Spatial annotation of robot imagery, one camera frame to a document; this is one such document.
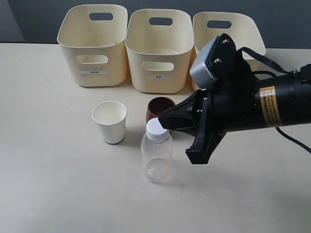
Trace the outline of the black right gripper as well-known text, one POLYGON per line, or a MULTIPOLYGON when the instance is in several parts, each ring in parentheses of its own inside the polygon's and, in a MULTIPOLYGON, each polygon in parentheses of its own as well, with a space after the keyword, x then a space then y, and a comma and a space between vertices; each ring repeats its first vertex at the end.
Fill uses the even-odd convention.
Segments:
POLYGON ((242 52, 236 50, 233 69, 224 79, 213 88, 195 91, 158 120, 164 129, 194 136, 186 154, 193 165, 207 164, 227 132, 261 128, 256 81, 242 52))

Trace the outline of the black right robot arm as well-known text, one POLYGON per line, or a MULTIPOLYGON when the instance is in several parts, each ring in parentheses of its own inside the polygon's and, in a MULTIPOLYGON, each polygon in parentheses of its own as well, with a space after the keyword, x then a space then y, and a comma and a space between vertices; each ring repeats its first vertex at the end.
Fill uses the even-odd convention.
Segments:
POLYGON ((217 73, 212 88, 196 90, 159 116, 163 128, 192 135, 192 164, 208 163, 229 132, 308 124, 311 67, 258 80, 241 50, 213 52, 207 66, 217 73))

